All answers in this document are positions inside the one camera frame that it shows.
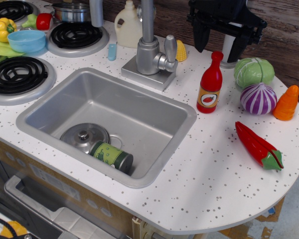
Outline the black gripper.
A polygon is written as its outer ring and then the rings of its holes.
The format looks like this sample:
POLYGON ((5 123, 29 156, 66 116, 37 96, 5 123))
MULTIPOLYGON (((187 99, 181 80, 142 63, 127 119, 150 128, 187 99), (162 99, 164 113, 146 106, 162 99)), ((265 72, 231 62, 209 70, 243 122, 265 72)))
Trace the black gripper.
POLYGON ((205 49, 211 30, 231 37, 228 63, 238 60, 248 44, 259 43, 267 22, 247 8, 245 0, 190 0, 187 20, 193 26, 194 46, 205 49))

